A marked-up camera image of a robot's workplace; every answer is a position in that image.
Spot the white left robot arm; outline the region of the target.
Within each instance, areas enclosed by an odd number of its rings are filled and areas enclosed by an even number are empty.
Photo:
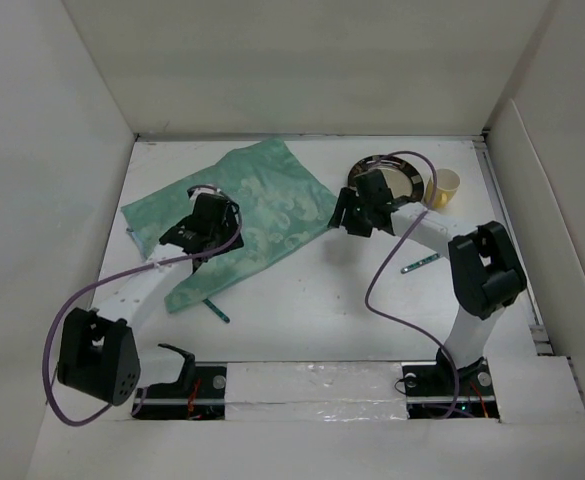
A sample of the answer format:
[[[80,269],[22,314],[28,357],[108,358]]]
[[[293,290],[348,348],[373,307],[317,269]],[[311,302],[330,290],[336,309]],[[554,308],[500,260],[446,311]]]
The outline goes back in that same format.
[[[215,256],[243,247],[239,205],[218,189],[192,190],[192,212],[168,228],[143,265],[89,310],[63,315],[58,382],[112,406],[142,378],[135,336],[179,283]]]

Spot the yellow mug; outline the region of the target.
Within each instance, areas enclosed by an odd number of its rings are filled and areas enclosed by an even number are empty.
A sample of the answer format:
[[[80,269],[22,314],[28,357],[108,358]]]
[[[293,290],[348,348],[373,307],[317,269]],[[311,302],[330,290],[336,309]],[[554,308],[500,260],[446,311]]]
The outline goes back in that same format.
[[[432,209],[442,209],[450,203],[460,184],[460,176],[455,171],[447,168],[437,169],[436,181],[433,181],[433,178],[429,179],[423,202]]]

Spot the dark rimmed dinner plate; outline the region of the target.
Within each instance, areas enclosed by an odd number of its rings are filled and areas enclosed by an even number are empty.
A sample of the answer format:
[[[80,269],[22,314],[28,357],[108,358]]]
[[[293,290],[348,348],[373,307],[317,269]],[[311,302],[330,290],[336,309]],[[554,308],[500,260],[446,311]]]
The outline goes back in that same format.
[[[355,190],[355,177],[373,169],[383,173],[394,198],[406,196],[415,202],[423,199],[425,193],[423,177],[412,164],[396,156],[372,155],[359,160],[348,173],[347,186]]]

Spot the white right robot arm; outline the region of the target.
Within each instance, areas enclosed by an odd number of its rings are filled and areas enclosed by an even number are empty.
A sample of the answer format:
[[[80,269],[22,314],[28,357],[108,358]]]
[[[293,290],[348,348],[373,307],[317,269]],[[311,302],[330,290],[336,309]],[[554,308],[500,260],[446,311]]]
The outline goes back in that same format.
[[[527,277],[506,228],[497,221],[473,225],[443,215],[407,196],[395,198],[383,173],[369,170],[341,189],[328,223],[369,238],[374,230],[413,240],[449,261],[458,311],[439,347],[434,381],[455,394],[471,379],[502,312],[527,288]]]

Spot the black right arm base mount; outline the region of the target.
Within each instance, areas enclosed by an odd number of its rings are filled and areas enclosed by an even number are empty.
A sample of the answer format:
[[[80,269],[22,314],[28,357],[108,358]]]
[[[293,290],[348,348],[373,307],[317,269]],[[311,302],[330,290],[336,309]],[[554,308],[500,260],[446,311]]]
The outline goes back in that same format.
[[[499,419],[496,394],[486,359],[481,358],[459,371],[458,394],[455,394],[453,373],[437,354],[435,361],[405,362],[402,375],[395,381],[395,390],[406,399],[410,420],[435,419],[450,413],[451,419]]]

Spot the green patterned cloth placemat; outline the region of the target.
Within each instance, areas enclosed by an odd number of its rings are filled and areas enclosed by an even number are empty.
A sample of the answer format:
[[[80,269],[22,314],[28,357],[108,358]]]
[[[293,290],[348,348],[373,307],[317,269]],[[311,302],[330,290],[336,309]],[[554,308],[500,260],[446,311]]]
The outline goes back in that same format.
[[[322,235],[336,197],[279,139],[228,152],[214,165],[183,177],[123,206],[138,248],[149,256],[161,234],[188,215],[188,188],[220,188],[238,203],[243,248],[213,258],[179,283],[164,299],[180,312],[245,280]]]

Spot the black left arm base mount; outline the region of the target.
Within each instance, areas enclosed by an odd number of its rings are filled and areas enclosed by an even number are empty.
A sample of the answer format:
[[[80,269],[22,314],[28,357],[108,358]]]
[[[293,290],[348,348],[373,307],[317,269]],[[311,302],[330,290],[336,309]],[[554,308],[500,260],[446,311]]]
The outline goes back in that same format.
[[[183,382],[155,383],[135,394],[136,420],[216,421],[225,419],[227,365],[197,363]]]

